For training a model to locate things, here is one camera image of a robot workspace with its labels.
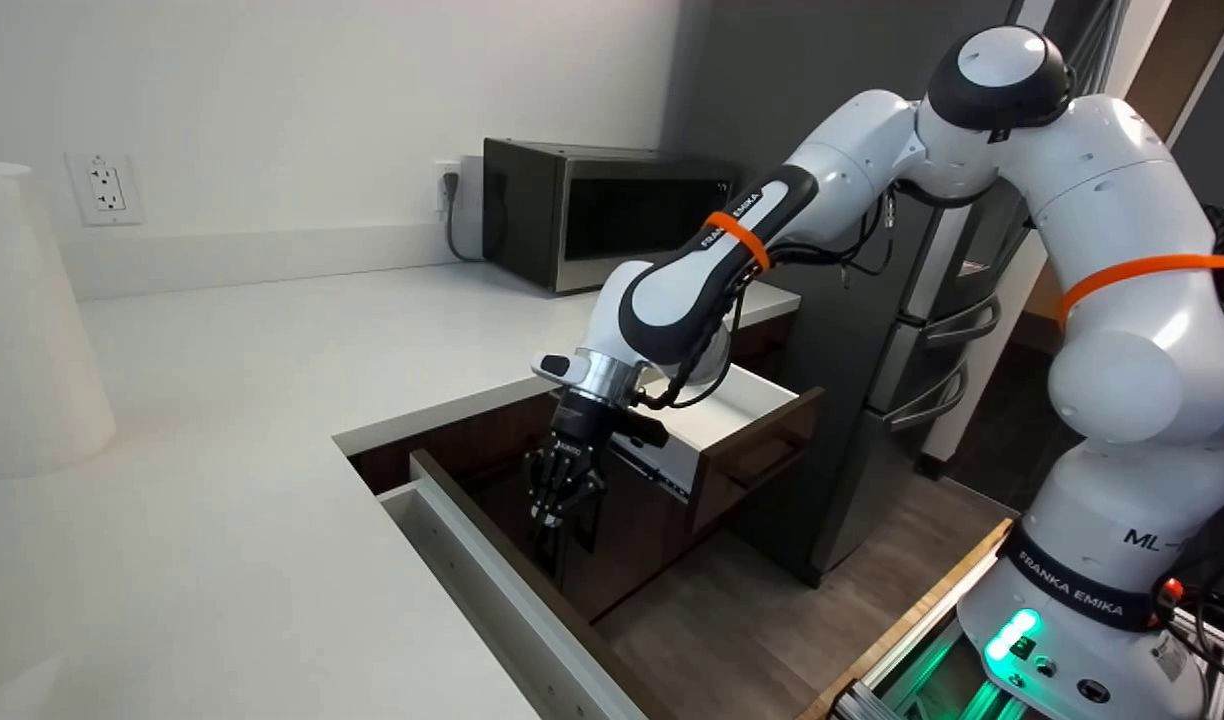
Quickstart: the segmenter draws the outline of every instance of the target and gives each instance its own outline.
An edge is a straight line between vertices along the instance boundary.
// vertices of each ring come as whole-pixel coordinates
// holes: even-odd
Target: black microwave
[[[484,257],[550,294],[677,257],[741,186],[738,164],[645,148],[484,139]]]

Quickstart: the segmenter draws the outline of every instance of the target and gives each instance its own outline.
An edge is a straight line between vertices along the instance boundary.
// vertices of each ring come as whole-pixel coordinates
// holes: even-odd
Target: white countertop
[[[589,310],[496,267],[84,306],[120,435],[0,482],[0,715],[531,715],[332,435],[525,379]]]

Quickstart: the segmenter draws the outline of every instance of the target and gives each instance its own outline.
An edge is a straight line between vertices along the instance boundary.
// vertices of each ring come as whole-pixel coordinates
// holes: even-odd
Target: green light
[[[1030,635],[1032,628],[1039,628],[1039,614],[1021,609],[1021,614],[1002,628],[1002,635],[985,645],[985,656],[987,656],[987,660],[1006,660],[1006,656],[1011,651],[1011,645],[1018,645],[1021,635]]]

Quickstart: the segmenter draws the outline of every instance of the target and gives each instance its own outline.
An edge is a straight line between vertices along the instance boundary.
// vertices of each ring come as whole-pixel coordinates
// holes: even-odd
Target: open drawer
[[[655,715],[638,675],[589,625],[565,616],[565,600],[545,600],[545,581],[525,581],[528,564],[518,564],[514,543],[464,512],[460,494],[425,453],[412,453],[412,482],[386,494],[381,507],[541,715]]]
[[[809,449],[821,407],[815,391],[793,395],[743,367],[732,367],[727,385],[688,407],[686,426],[700,426],[700,431],[681,431],[663,455],[626,461],[608,453],[598,543],[586,550],[571,541],[551,577],[551,590],[586,620],[599,620],[642,594],[704,530],[721,524],[748,494],[778,482]],[[374,494],[388,494],[408,485],[408,455],[427,453],[460,488],[464,512],[484,518],[528,558],[538,530],[528,522],[525,453],[541,449],[551,407],[551,390],[528,379],[427,407],[408,416],[408,426],[388,426],[388,431],[364,429],[348,455]],[[663,470],[694,470],[688,494]]]

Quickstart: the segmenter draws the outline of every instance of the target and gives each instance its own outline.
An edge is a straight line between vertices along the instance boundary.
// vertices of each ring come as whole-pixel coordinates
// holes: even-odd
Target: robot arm
[[[647,406],[677,406],[743,287],[778,262],[849,257],[845,233],[895,181],[946,205],[1010,181],[1077,297],[1049,385],[1086,444],[956,609],[985,674],[1044,715],[1197,715],[1204,663],[1159,663],[1152,590],[1224,506],[1224,306],[1197,273],[1224,257],[1150,126],[1116,97],[1072,102],[1060,53],[1030,29],[956,45],[929,102],[859,92],[686,257],[614,273],[586,348],[541,363],[559,385],[528,485],[541,564],[598,507],[614,431],[663,444],[631,413],[642,372],[663,367],[672,390]],[[1010,656],[1011,635],[1002,656],[1018,614],[1039,616],[1032,651]]]
[[[663,367],[677,391],[724,331],[748,279],[779,262],[845,262],[849,233],[920,156],[915,104],[893,92],[854,97],[784,167],[718,211],[686,257],[655,267],[619,266],[598,302],[586,348],[550,356],[541,372],[614,407],[638,402],[642,363]]]
[[[925,156],[915,104],[859,92],[830,116],[784,167],[770,174],[694,238],[667,266],[619,266],[594,310],[586,348],[545,356],[559,407],[541,453],[528,455],[538,560],[557,564],[559,533],[599,502],[599,453],[614,431],[663,444],[663,429],[631,406],[681,407],[681,390],[724,363],[724,318],[743,287],[779,262],[840,266],[859,215]],[[667,378],[663,395],[642,395],[642,372]]]

